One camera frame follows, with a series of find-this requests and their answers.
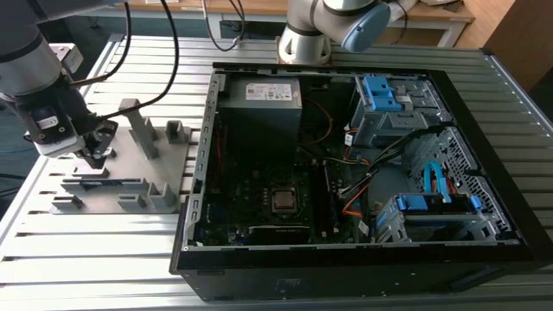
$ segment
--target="cable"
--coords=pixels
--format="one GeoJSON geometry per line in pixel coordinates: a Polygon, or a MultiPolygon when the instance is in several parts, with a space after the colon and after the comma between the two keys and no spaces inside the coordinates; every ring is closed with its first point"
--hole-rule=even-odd
{"type": "Polygon", "coordinates": [[[406,32],[407,32],[407,22],[410,21],[410,16],[407,15],[407,10],[406,10],[406,8],[404,8],[404,6],[400,4],[400,0],[394,0],[395,2],[396,2],[396,4],[400,6],[400,8],[402,8],[402,10],[404,11],[404,15],[406,15],[406,18],[404,18],[404,28],[402,29],[402,32],[400,32],[400,37],[398,38],[398,40],[396,40],[396,42],[395,43],[392,43],[392,45],[396,45],[396,44],[399,44],[399,42],[403,40],[403,38],[406,37],[406,32]]]}
{"type": "Polygon", "coordinates": [[[451,178],[448,177],[448,175],[444,173],[444,176],[446,176],[446,178],[447,178],[447,183],[448,183],[448,188],[450,188],[450,192],[451,193],[454,193],[454,194],[458,194],[459,193],[459,191],[458,191],[458,187],[456,187],[456,185],[454,184],[454,182],[451,181],[451,178]]]}
{"type": "Polygon", "coordinates": [[[18,192],[19,192],[19,190],[14,190],[11,192],[2,193],[0,194],[0,198],[7,197],[7,196],[11,196],[12,194],[16,194],[18,192]]]}
{"type": "Polygon", "coordinates": [[[14,187],[14,188],[8,188],[8,189],[4,189],[4,190],[0,190],[0,195],[3,195],[6,192],[11,192],[14,190],[19,190],[20,188],[22,188],[22,186],[14,187]]]}
{"type": "Polygon", "coordinates": [[[307,142],[304,142],[304,143],[300,143],[300,144],[303,144],[303,145],[307,145],[307,144],[316,144],[316,143],[319,143],[319,142],[324,141],[324,140],[326,140],[326,138],[331,135],[331,132],[332,132],[332,125],[334,125],[334,119],[332,119],[332,116],[331,116],[331,114],[328,113],[327,109],[322,106],[322,104],[320,104],[320,103],[318,103],[315,100],[312,100],[312,99],[310,99],[310,98],[304,98],[304,100],[307,100],[308,102],[312,102],[315,105],[318,105],[319,109],[322,109],[322,111],[323,111],[323,113],[326,114],[327,119],[328,119],[328,129],[327,129],[327,133],[326,133],[326,135],[324,135],[322,138],[316,139],[315,141],[307,141],[307,142]]]}
{"type": "Polygon", "coordinates": [[[359,191],[358,191],[358,193],[356,193],[356,195],[352,197],[352,199],[350,200],[350,202],[344,205],[344,208],[343,208],[343,214],[347,214],[347,215],[354,215],[354,216],[358,216],[358,217],[363,217],[363,214],[362,213],[358,213],[358,212],[352,212],[352,211],[350,211],[348,210],[348,208],[350,208],[350,206],[352,206],[352,204],[354,204],[354,202],[355,202],[355,200],[360,197],[360,195],[366,192],[366,190],[368,189],[368,187],[370,187],[370,184],[371,183],[368,183],[359,191]]]}
{"type": "Polygon", "coordinates": [[[22,150],[0,150],[0,154],[20,154],[22,152],[27,152],[35,150],[35,148],[22,149],[22,150]]]}
{"type": "Polygon", "coordinates": [[[335,157],[319,157],[319,156],[316,156],[314,153],[311,153],[311,151],[310,151],[310,150],[307,150],[304,146],[299,146],[299,148],[300,148],[300,150],[302,150],[302,151],[304,151],[304,152],[306,152],[306,153],[307,153],[311,157],[314,157],[314,158],[316,158],[316,159],[324,159],[324,160],[335,161],[335,162],[339,162],[339,163],[343,163],[343,164],[350,164],[350,165],[356,165],[356,164],[364,164],[364,165],[368,165],[368,164],[366,164],[366,163],[348,162],[348,161],[344,161],[344,160],[340,160],[340,159],[336,159],[335,157]]]}
{"type": "Polygon", "coordinates": [[[174,71],[171,73],[171,78],[170,81],[167,82],[167,86],[164,91],[160,93],[160,95],[158,95],[158,97],[152,100],[150,100],[148,102],[142,103],[140,105],[119,110],[118,112],[114,112],[108,115],[103,115],[102,117],[99,117],[99,121],[111,119],[112,117],[118,117],[120,115],[124,115],[128,112],[136,111],[155,103],[158,103],[167,95],[167,93],[170,92],[171,87],[174,86],[174,82],[175,82],[175,78],[176,78],[176,74],[179,72],[179,62],[180,62],[180,47],[179,47],[179,36],[176,34],[176,27],[175,27],[175,21],[174,21],[174,16],[171,15],[171,10],[170,7],[167,5],[167,1],[166,0],[160,0],[162,5],[164,6],[164,10],[166,10],[166,14],[167,14],[167,19],[170,20],[170,25],[171,25],[171,31],[174,33],[174,44],[175,44],[175,61],[174,61],[174,71]]]}
{"type": "MultiPolygon", "coordinates": [[[[350,162],[356,162],[358,163],[358,160],[352,160],[351,158],[350,158],[350,149],[351,149],[352,147],[351,146],[348,146],[348,147],[346,147],[346,151],[344,151],[344,158],[346,158],[346,160],[347,161],[350,161],[350,162]]],[[[370,161],[368,160],[366,160],[366,159],[362,159],[362,163],[363,164],[366,164],[366,165],[370,165],[370,161]]]]}
{"type": "Polygon", "coordinates": [[[412,139],[416,139],[422,137],[423,135],[427,135],[431,133],[442,133],[448,126],[454,126],[454,123],[443,122],[440,125],[430,126],[426,129],[415,130],[414,132],[403,136],[400,139],[398,139],[392,144],[390,144],[388,147],[383,149],[383,151],[376,156],[376,158],[371,161],[367,176],[358,183],[351,185],[348,188],[343,189],[340,195],[348,194],[372,179],[372,176],[376,173],[378,167],[382,164],[387,163],[387,161],[390,161],[391,159],[394,159],[403,153],[403,148],[407,146],[407,144],[410,143],[412,139]],[[392,151],[392,153],[387,154],[396,146],[398,146],[398,149],[392,151]]]}
{"type": "Polygon", "coordinates": [[[18,180],[26,180],[26,176],[22,175],[14,175],[14,174],[2,174],[0,173],[0,178],[8,178],[8,179],[18,179],[18,180]]]}
{"type": "Polygon", "coordinates": [[[106,81],[122,68],[122,65],[124,63],[124,60],[127,58],[127,55],[130,53],[130,49],[131,49],[131,37],[132,37],[132,22],[131,22],[131,8],[130,8],[130,3],[126,2],[124,3],[124,11],[126,11],[126,18],[127,18],[127,42],[126,42],[126,46],[124,46],[124,50],[123,50],[123,55],[122,55],[122,59],[119,60],[116,66],[114,67],[114,70],[110,71],[106,75],[103,76],[98,76],[95,78],[91,79],[86,79],[86,80],[79,80],[75,82],[70,83],[71,87],[82,87],[82,86],[88,86],[94,83],[98,82],[103,82],[106,81]]]}
{"type": "Polygon", "coordinates": [[[242,2],[242,0],[238,0],[239,6],[240,6],[240,11],[239,11],[235,2],[232,0],[228,0],[228,1],[231,2],[232,6],[235,7],[236,14],[239,15],[240,21],[243,22],[243,29],[240,31],[240,35],[234,39],[232,45],[228,48],[223,48],[218,44],[218,42],[215,41],[214,33],[211,32],[211,27],[210,27],[208,7],[206,5],[206,0],[202,0],[202,8],[203,8],[203,11],[204,11],[204,20],[206,20],[206,26],[208,27],[210,39],[214,42],[215,47],[218,47],[218,49],[223,52],[231,51],[239,45],[240,40],[243,39],[244,33],[246,33],[246,13],[244,13],[243,2],[242,2]]]}

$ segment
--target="wire bundle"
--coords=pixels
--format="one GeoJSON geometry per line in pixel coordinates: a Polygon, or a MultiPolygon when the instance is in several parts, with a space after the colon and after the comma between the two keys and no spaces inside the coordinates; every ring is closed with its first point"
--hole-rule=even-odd
{"type": "Polygon", "coordinates": [[[407,144],[414,139],[422,137],[423,135],[431,134],[431,133],[442,133],[444,131],[446,127],[448,127],[450,125],[451,124],[446,122],[440,125],[431,126],[427,129],[416,130],[412,133],[407,134],[400,139],[398,139],[391,145],[388,145],[387,148],[383,149],[380,154],[375,157],[375,159],[372,160],[372,162],[368,165],[366,177],[358,183],[354,183],[354,185],[351,185],[348,188],[343,189],[343,191],[340,193],[342,196],[348,195],[352,191],[355,191],[358,188],[362,187],[360,190],[354,195],[354,198],[351,199],[351,201],[346,204],[346,207],[343,209],[344,214],[351,214],[354,216],[363,217],[362,213],[352,212],[348,209],[352,206],[355,200],[367,191],[367,189],[370,187],[370,184],[371,184],[371,181],[372,181],[372,177],[375,176],[376,172],[379,171],[380,166],[384,165],[391,159],[394,159],[394,158],[396,158],[398,156],[402,155],[402,153],[404,152],[404,148],[406,148],[407,144]]]}

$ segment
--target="sticker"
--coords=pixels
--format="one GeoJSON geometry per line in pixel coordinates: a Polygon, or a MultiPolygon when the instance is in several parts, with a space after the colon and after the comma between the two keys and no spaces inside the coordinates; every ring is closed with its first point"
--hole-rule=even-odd
{"type": "Polygon", "coordinates": [[[183,6],[182,10],[183,11],[203,11],[202,8],[196,8],[195,6],[183,6]]]}
{"type": "Polygon", "coordinates": [[[60,123],[58,120],[58,117],[54,115],[52,117],[48,117],[43,120],[36,121],[36,125],[42,130],[46,130],[47,128],[52,128],[60,123]]]}
{"type": "Polygon", "coordinates": [[[412,98],[408,96],[396,96],[399,102],[412,102],[412,98]]]}
{"type": "Polygon", "coordinates": [[[246,86],[247,100],[292,100],[291,84],[258,84],[246,86]]]}
{"type": "Polygon", "coordinates": [[[303,279],[280,279],[276,280],[276,287],[275,290],[286,294],[291,292],[292,290],[298,289],[303,283],[303,279]]]}
{"type": "Polygon", "coordinates": [[[346,134],[344,143],[347,146],[352,147],[354,144],[354,135],[346,134]]]}
{"type": "Polygon", "coordinates": [[[370,235],[370,226],[360,220],[359,228],[366,235],[370,235]]]}

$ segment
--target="power cable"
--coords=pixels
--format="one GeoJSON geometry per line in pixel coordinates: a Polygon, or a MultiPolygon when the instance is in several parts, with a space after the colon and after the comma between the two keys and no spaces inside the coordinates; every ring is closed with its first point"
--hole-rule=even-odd
{"type": "Polygon", "coordinates": [[[240,21],[243,22],[243,29],[240,31],[240,35],[234,39],[232,44],[230,47],[224,48],[219,45],[219,43],[216,42],[215,38],[214,38],[214,33],[211,32],[211,27],[210,27],[210,17],[208,17],[208,6],[206,5],[206,0],[202,0],[202,7],[203,7],[203,12],[204,12],[204,20],[206,20],[206,26],[208,27],[208,34],[210,34],[210,39],[214,42],[215,47],[218,47],[218,49],[223,52],[228,52],[231,51],[240,43],[240,40],[243,40],[244,38],[244,34],[246,34],[246,13],[244,13],[244,6],[243,6],[243,2],[242,0],[238,0],[239,2],[239,8],[236,7],[236,4],[234,2],[234,0],[228,0],[232,4],[232,6],[235,7],[235,11],[236,14],[240,17],[240,21]]]}
{"type": "Polygon", "coordinates": [[[402,29],[402,32],[400,32],[400,37],[398,38],[398,40],[392,43],[392,45],[396,45],[396,44],[399,44],[399,42],[403,40],[403,38],[406,37],[406,33],[407,33],[407,23],[410,22],[410,15],[407,15],[407,10],[406,10],[406,8],[404,8],[404,6],[402,5],[402,3],[400,3],[400,0],[392,0],[394,2],[396,2],[396,4],[400,6],[400,8],[402,8],[402,10],[404,11],[404,15],[406,15],[406,18],[404,18],[404,28],[402,29]]]}
{"type": "Polygon", "coordinates": [[[35,148],[22,149],[22,150],[0,150],[0,154],[20,154],[22,152],[27,152],[35,150],[35,148]]]}
{"type": "Polygon", "coordinates": [[[106,81],[122,68],[124,60],[127,58],[127,55],[130,53],[131,49],[131,37],[132,37],[132,22],[131,22],[131,8],[128,2],[124,3],[124,11],[126,11],[126,18],[127,18],[127,42],[123,50],[122,59],[119,60],[116,66],[114,67],[114,70],[110,71],[106,75],[98,76],[91,79],[79,80],[70,83],[71,87],[82,87],[82,86],[90,86],[91,84],[95,84],[98,82],[106,81]]]}
{"type": "Polygon", "coordinates": [[[170,25],[171,25],[171,31],[174,33],[174,43],[175,43],[175,61],[174,61],[174,71],[171,73],[171,77],[170,77],[170,81],[167,82],[167,86],[164,91],[160,93],[160,95],[158,95],[158,97],[152,100],[150,100],[148,102],[142,103],[140,105],[136,105],[135,107],[130,107],[127,109],[119,110],[108,115],[103,115],[102,117],[99,117],[99,120],[107,120],[111,119],[112,117],[118,117],[120,115],[124,115],[128,112],[136,111],[155,103],[158,103],[167,95],[167,93],[170,92],[171,87],[174,86],[174,82],[176,79],[176,74],[179,72],[179,62],[180,62],[180,47],[179,47],[179,36],[176,33],[176,26],[175,26],[175,21],[174,21],[174,16],[171,15],[171,10],[170,7],[167,5],[167,1],[166,0],[160,0],[162,5],[164,6],[164,10],[166,10],[166,14],[167,14],[167,19],[170,20],[170,25]]]}

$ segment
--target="power supply label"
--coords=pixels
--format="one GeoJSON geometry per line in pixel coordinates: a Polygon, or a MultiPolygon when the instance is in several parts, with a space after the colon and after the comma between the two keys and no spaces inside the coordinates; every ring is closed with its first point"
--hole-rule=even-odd
{"type": "Polygon", "coordinates": [[[251,83],[246,86],[246,99],[292,100],[292,85],[251,83]]]}

